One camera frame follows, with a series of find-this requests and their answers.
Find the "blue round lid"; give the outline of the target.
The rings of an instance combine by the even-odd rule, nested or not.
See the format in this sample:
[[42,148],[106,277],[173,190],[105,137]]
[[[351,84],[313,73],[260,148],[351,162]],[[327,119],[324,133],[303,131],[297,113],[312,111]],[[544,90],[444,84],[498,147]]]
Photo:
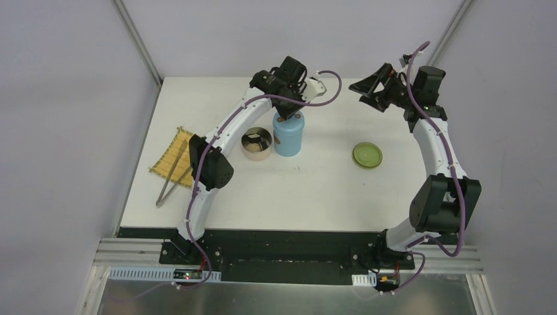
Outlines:
[[273,130],[277,135],[294,136],[302,133],[305,127],[305,117],[302,112],[296,112],[289,119],[284,119],[275,113],[273,116]]

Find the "sushi roll red centre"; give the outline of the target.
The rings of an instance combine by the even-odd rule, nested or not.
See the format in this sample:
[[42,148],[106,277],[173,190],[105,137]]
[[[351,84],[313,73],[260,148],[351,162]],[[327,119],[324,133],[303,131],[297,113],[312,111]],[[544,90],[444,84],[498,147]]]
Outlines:
[[268,147],[269,147],[269,143],[268,143],[268,141],[265,140],[265,139],[261,140],[261,141],[259,142],[259,145],[260,145],[262,151],[268,149]]

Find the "sushi roll white black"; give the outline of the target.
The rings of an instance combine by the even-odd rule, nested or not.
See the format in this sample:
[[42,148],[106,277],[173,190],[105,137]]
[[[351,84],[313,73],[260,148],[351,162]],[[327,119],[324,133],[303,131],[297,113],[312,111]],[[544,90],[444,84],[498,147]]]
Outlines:
[[261,136],[259,134],[250,134],[246,135],[246,139],[249,144],[259,144]]

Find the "beige round rice ball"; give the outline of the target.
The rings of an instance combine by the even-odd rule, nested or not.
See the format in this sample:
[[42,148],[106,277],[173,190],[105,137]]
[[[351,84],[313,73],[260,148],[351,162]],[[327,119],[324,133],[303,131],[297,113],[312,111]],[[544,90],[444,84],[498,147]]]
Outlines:
[[249,143],[246,147],[245,147],[246,151],[251,153],[251,154],[256,154],[258,152],[261,151],[261,146],[259,144],[255,144],[255,143]]

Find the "green round lid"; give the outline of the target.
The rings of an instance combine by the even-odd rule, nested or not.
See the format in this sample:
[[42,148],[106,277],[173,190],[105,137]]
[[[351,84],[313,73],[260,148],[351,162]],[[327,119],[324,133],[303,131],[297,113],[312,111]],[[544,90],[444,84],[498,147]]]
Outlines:
[[382,163],[383,153],[377,145],[371,142],[361,142],[354,146],[351,157],[356,166],[371,170]]

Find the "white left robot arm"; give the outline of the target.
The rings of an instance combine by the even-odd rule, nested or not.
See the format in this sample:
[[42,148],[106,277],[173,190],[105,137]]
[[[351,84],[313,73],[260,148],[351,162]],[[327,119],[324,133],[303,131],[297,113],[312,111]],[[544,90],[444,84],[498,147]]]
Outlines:
[[285,118],[300,110],[306,77],[306,66],[291,56],[287,56],[278,67],[255,73],[232,112],[204,136],[193,135],[189,140],[192,196],[177,227],[185,241],[175,249],[175,256],[184,265],[193,265],[199,260],[200,248],[193,242],[204,235],[210,207],[217,193],[234,175],[228,160],[231,150],[272,108]]

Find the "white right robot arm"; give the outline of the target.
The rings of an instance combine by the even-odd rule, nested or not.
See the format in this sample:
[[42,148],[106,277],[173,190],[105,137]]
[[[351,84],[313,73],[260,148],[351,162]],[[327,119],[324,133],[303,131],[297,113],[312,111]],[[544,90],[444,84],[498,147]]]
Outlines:
[[399,252],[446,234],[457,234],[462,246],[466,227],[481,194],[481,184],[461,167],[448,135],[447,114],[437,105],[445,71],[419,67],[412,83],[391,64],[383,64],[371,76],[352,83],[349,90],[360,101],[385,112],[390,105],[404,110],[403,117],[417,141],[426,170],[426,180],[409,207],[409,216],[385,230],[384,245],[374,249],[376,266],[388,269],[399,260]]

